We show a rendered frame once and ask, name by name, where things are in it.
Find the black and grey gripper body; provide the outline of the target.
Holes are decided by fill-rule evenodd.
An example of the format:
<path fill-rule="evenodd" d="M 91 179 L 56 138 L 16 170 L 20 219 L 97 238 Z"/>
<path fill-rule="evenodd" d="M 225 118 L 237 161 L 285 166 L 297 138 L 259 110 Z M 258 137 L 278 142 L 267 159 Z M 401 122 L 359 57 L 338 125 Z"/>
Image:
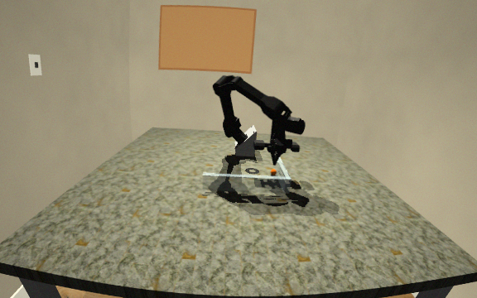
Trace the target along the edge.
<path fill-rule="evenodd" d="M 286 131 L 286 130 L 285 130 Z M 274 151 L 274 147 L 271 145 L 271 141 L 272 141 L 272 137 L 274 134 L 277 134 L 278 137 L 281 137 L 282 134 L 285 134 L 285 131 L 276 131 L 276 130 L 271 130 L 271 139 L 270 139 L 270 143 L 266 143 L 264 142 L 263 140 L 255 140 L 253 142 L 253 146 L 254 146 L 254 143 L 255 143 L 255 147 L 254 147 L 254 150 L 263 150 L 264 147 L 267 147 L 267 149 L 269 151 Z M 286 135 L 286 134 L 285 134 Z M 284 136 L 285 136 L 284 135 Z M 264 143 L 265 143 L 265 146 L 264 146 Z M 292 147 L 290 148 L 291 151 L 293 152 L 299 152 L 300 151 L 300 146 L 296 143 L 296 142 L 292 142 Z"/>

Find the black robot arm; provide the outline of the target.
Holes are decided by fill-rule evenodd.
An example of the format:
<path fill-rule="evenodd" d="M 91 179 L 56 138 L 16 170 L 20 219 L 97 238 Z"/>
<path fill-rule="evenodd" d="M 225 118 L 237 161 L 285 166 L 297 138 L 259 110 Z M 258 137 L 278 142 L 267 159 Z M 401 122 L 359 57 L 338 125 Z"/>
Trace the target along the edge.
<path fill-rule="evenodd" d="M 235 79 L 234 79 L 235 78 Z M 234 79 L 234 81 L 232 81 Z M 240 76 L 223 75 L 213 84 L 213 89 L 216 95 L 219 96 L 224 113 L 223 129 L 225 136 L 233 137 L 240 145 L 248 138 L 239 129 L 239 118 L 234 116 L 234 110 L 231 100 L 231 91 L 236 90 L 246 98 L 257 104 L 272 120 L 272 130 L 292 132 L 301 135 L 305 130 L 305 122 L 301 118 L 291 117 L 292 111 L 284 105 L 283 101 L 272 96 L 267 96 L 255 89 L 252 85 L 245 82 Z M 285 113 L 282 115 L 282 112 Z M 280 116 L 281 115 L 281 116 Z M 285 127 L 284 127 L 285 124 Z M 232 134 L 231 134 L 232 133 Z M 274 151 L 286 152 L 287 149 L 292 148 L 292 139 L 286 139 L 286 135 L 282 134 L 278 137 L 274 134 L 272 137 L 271 145 L 274 147 Z"/>

